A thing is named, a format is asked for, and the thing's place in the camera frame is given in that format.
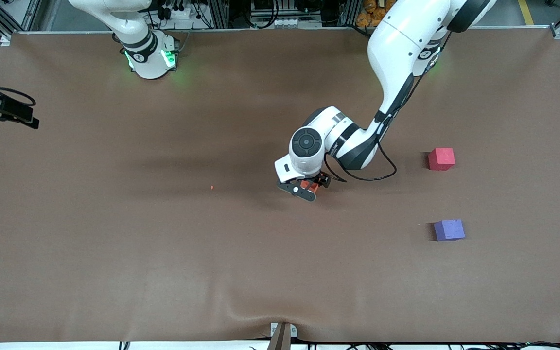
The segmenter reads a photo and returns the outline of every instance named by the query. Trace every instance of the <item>foam block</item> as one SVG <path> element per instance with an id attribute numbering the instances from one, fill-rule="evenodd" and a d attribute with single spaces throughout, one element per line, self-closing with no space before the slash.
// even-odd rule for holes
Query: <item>foam block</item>
<path id="1" fill-rule="evenodd" d="M 429 153 L 429 169 L 431 170 L 449 170 L 454 165 L 453 148 L 434 148 Z"/>
<path id="2" fill-rule="evenodd" d="M 457 241 L 458 239 L 465 238 L 464 226 L 462 221 L 456 220 L 442 220 L 434 224 L 436 228 L 436 239 L 438 241 Z"/>

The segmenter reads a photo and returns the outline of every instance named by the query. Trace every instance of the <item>purple cube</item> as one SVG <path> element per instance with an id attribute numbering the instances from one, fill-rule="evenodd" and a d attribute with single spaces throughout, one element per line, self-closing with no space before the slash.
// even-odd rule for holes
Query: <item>purple cube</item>
<path id="1" fill-rule="evenodd" d="M 436 222 L 434 227 L 436 228 L 436 239 L 438 241 L 457 241 L 466 237 L 462 221 L 459 219 L 442 220 Z"/>

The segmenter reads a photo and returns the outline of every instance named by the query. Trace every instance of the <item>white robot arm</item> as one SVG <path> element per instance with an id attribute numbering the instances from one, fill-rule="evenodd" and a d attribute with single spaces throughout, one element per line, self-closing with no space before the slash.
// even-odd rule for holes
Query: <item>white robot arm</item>
<path id="1" fill-rule="evenodd" d="M 69 0 L 72 6 L 98 18 L 115 34 L 140 77 L 160 78 L 176 67 L 178 51 L 174 38 L 151 30 L 138 11 L 152 0 Z"/>
<path id="2" fill-rule="evenodd" d="M 438 58 L 445 33 L 465 31 L 495 2 L 398 0 L 368 42 L 368 59 L 384 91 L 373 121 L 362 129 L 333 106 L 314 111 L 291 137 L 289 154 L 275 162 L 278 187 L 313 201 L 317 188 L 329 184 L 320 172 L 325 153 L 346 170 L 367 166 L 408 97 L 414 76 L 424 74 Z"/>

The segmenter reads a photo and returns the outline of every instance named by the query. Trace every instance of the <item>table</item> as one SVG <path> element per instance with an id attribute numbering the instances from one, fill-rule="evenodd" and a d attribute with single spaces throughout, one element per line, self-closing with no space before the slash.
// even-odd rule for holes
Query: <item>table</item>
<path id="1" fill-rule="evenodd" d="M 14 35 L 0 86 L 41 124 L 0 123 L 0 341 L 273 321 L 311 341 L 560 341 L 560 40 L 454 34 L 384 139 L 397 175 L 314 203 L 278 190 L 273 161 L 314 109 L 373 117 L 366 53 L 351 30 L 194 33 L 147 81 L 109 35 Z M 435 147 L 455 168 L 426 168 Z M 467 238 L 435 242 L 442 219 Z"/>

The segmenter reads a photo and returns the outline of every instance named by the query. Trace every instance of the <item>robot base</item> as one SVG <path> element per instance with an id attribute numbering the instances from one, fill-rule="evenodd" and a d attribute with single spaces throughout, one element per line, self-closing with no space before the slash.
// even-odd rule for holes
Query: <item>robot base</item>
<path id="1" fill-rule="evenodd" d="M 129 58 L 129 67 L 144 79 L 157 79 L 169 71 L 176 71 L 178 50 L 180 42 L 162 31 L 153 31 L 157 35 L 157 49 L 152 53 L 147 62 L 140 63 Z"/>

